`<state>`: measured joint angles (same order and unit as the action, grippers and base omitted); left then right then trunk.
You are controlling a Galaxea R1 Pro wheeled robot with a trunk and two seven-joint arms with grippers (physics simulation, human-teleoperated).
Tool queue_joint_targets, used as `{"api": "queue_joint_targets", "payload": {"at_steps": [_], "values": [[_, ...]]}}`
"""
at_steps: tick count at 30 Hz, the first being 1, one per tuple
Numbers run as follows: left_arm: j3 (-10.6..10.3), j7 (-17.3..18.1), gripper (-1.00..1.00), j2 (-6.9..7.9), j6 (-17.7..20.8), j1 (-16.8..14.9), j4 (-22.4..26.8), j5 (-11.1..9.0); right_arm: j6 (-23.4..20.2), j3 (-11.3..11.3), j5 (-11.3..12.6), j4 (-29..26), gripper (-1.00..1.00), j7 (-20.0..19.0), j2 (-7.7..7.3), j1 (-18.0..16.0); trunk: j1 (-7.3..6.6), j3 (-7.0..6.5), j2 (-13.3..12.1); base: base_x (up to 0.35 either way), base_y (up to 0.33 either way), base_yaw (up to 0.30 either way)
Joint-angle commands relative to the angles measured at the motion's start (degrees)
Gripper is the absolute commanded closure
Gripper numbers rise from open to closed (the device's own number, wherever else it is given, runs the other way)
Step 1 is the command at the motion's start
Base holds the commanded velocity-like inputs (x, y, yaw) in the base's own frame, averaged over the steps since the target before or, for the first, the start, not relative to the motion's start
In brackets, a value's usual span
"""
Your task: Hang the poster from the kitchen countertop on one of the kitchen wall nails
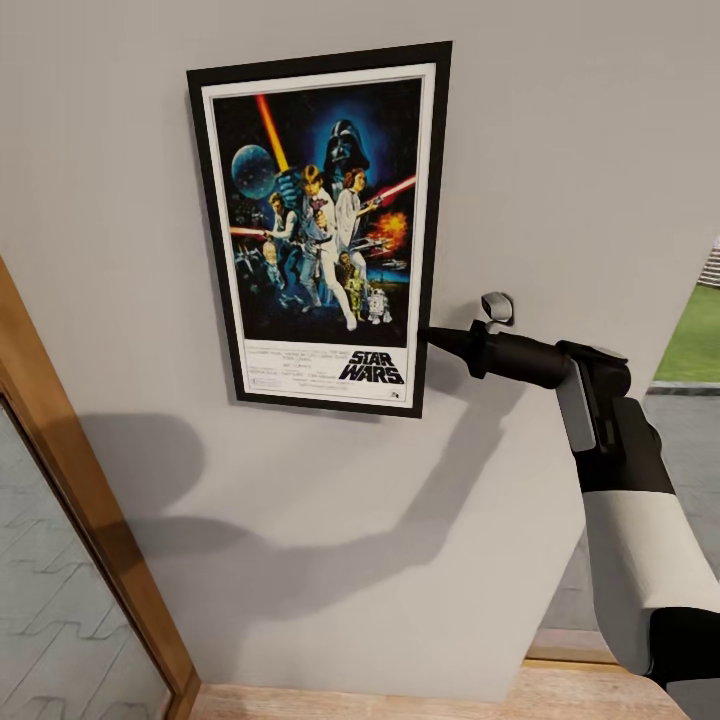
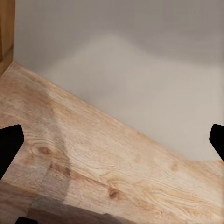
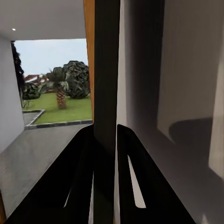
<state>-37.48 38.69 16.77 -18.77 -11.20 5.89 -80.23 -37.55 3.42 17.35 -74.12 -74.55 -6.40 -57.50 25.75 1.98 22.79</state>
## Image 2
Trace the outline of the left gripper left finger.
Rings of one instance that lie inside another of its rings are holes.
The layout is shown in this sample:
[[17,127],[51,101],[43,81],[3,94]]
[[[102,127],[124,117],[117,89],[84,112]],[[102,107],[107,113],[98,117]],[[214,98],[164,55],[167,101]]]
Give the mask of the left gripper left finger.
[[0,129],[0,180],[24,142],[20,124]]

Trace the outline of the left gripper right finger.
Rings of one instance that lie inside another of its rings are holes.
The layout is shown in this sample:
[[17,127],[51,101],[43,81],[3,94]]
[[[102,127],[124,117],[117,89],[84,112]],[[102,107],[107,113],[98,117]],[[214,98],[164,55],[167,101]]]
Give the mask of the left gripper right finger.
[[224,126],[213,124],[209,141],[224,161]]

